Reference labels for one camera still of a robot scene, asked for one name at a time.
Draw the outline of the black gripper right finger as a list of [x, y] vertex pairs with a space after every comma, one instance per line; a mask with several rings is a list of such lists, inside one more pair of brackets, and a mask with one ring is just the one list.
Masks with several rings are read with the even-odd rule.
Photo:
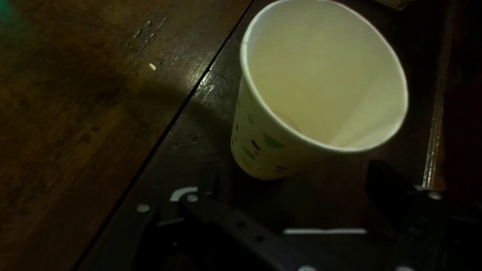
[[395, 231], [383, 271], [482, 271], [480, 202], [457, 205], [380, 160], [368, 166], [367, 195]]

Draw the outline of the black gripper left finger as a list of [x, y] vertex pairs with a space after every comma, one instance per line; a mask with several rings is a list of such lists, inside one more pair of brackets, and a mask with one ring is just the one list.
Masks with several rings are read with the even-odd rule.
[[323, 271], [323, 266], [198, 187], [175, 190], [148, 220], [138, 271]]

